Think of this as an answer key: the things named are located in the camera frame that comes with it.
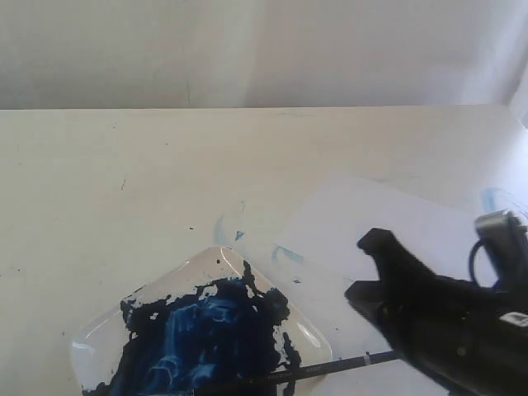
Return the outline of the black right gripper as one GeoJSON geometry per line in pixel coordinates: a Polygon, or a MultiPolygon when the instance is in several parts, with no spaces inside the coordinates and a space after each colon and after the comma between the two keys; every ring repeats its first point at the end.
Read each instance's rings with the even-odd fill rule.
{"type": "Polygon", "coordinates": [[[452,395],[527,393],[526,308],[465,281],[420,284],[436,274],[390,230],[372,228],[357,247],[379,280],[355,281],[345,298],[404,361],[452,395]]]}

